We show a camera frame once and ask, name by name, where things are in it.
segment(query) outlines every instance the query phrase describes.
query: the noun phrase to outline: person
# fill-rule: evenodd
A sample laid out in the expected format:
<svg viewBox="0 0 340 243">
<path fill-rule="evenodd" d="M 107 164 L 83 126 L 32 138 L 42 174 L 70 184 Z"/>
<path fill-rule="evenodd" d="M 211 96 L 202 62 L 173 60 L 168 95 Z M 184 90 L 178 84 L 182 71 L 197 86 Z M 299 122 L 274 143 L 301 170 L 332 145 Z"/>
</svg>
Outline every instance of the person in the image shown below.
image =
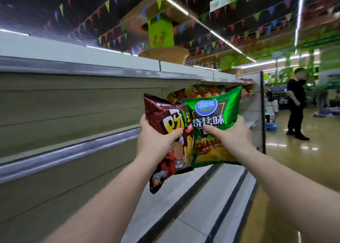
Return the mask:
<svg viewBox="0 0 340 243">
<path fill-rule="evenodd" d="M 149 125 L 145 115 L 140 125 L 135 160 L 43 243 L 121 241 L 156 165 L 183 133 L 176 129 L 161 135 Z M 301 233 L 317 242 L 340 242 L 339 193 L 257 151 L 241 116 L 225 131 L 210 125 L 204 129 L 220 139 Z"/>
<path fill-rule="evenodd" d="M 309 138 L 301 133 L 303 109 L 306 102 L 306 93 L 303 86 L 306 84 L 306 78 L 306 70 L 304 68 L 297 68 L 294 71 L 294 78 L 287 84 L 288 106 L 291 113 L 287 135 L 294 135 L 295 138 L 307 141 Z"/>
</svg>

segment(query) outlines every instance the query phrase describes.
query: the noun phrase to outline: brown snack bag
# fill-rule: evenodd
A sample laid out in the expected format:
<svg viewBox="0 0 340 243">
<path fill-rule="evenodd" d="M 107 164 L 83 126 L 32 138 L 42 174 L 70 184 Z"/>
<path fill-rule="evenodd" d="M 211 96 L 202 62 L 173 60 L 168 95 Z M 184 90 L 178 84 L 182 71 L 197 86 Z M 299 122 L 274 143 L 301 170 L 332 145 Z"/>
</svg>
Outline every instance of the brown snack bag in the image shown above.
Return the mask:
<svg viewBox="0 0 340 243">
<path fill-rule="evenodd" d="M 149 124 L 160 134 L 166 135 L 175 129 L 183 129 L 182 136 L 170 147 L 150 178 L 150 192 L 155 194 L 170 176 L 193 170 L 193 127 L 188 107 L 184 103 L 171 104 L 157 96 L 144 94 L 144 105 Z"/>
</svg>

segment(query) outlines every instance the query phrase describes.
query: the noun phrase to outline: supermarket aisle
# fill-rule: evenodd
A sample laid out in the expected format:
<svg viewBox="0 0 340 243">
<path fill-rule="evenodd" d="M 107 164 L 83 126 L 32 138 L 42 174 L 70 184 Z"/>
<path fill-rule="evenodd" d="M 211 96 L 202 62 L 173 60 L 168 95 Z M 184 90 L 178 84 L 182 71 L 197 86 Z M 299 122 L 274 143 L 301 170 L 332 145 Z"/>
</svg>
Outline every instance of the supermarket aisle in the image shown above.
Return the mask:
<svg viewBox="0 0 340 243">
<path fill-rule="evenodd" d="M 340 192 L 340 119 L 315 118 L 305 109 L 302 133 L 309 142 L 286 136 L 289 111 L 281 111 L 277 131 L 267 133 L 267 154 L 296 172 Z M 276 209 L 261 188 L 255 196 L 240 243 L 308 243 Z"/>
</svg>

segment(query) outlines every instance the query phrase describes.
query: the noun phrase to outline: tiled floor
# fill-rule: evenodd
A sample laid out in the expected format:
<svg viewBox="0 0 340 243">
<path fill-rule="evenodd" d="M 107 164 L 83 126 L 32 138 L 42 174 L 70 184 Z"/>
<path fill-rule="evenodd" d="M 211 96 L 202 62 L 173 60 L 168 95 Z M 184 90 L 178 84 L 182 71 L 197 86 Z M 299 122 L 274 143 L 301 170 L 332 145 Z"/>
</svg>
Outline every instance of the tiled floor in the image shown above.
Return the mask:
<svg viewBox="0 0 340 243">
<path fill-rule="evenodd" d="M 340 118 L 315 118 L 316 109 L 305 109 L 303 133 L 311 138 L 300 141 L 286 134 L 289 111 L 281 111 L 277 131 L 268 132 L 267 154 L 296 172 L 340 192 Z M 259 188 L 240 243 L 309 243 Z"/>
</svg>

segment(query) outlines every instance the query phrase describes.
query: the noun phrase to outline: display rack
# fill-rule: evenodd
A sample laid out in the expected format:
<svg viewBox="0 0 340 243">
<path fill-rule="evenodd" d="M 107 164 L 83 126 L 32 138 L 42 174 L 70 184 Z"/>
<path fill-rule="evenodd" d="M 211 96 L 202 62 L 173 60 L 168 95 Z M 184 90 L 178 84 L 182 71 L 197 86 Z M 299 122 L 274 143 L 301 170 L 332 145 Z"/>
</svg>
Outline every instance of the display rack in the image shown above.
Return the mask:
<svg viewBox="0 0 340 243">
<path fill-rule="evenodd" d="M 254 95 L 241 100 L 239 113 L 265 152 L 262 73 L 219 74 L 47 39 L 2 36 L 0 230 L 15 231 L 4 235 L 4 242 L 40 241 L 133 161 L 144 92 L 166 98 L 194 84 L 252 84 Z M 151 242 L 165 228 L 171 232 L 185 206 L 201 201 L 204 192 L 218 195 L 225 189 L 215 203 L 206 199 L 215 209 L 209 209 L 212 226 L 205 230 L 216 230 L 223 225 L 217 224 L 221 214 L 228 219 L 226 202 L 230 211 L 242 194 L 248 203 L 254 185 L 244 167 L 224 164 L 172 176 L 155 195 L 147 186 L 122 242 Z M 246 207 L 238 209 L 244 214 Z"/>
</svg>

